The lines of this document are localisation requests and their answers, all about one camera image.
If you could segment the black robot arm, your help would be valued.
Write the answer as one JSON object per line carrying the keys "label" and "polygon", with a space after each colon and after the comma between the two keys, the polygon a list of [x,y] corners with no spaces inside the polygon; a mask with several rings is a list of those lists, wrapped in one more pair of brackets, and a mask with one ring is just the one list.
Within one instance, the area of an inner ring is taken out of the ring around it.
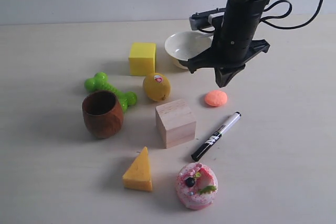
{"label": "black robot arm", "polygon": [[244,70],[249,60],[270,48],[265,40],[253,39],[259,23],[267,24],[270,19],[262,16],[273,7],[269,1],[227,0],[224,8],[190,16],[191,29],[212,35],[213,40],[209,48],[179,63],[190,73],[200,68],[213,68],[217,85],[220,88],[227,86],[236,74]]}

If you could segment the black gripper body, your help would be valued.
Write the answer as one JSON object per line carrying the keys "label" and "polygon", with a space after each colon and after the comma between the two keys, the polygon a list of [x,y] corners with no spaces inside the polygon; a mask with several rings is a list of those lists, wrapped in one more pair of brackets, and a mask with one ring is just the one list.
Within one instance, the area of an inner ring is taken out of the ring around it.
{"label": "black gripper body", "polygon": [[267,52],[270,44],[253,40],[262,13],[269,0],[248,0],[239,3],[228,0],[223,22],[215,28],[212,45],[197,56],[179,63],[190,73],[200,68],[237,68],[254,56]]}

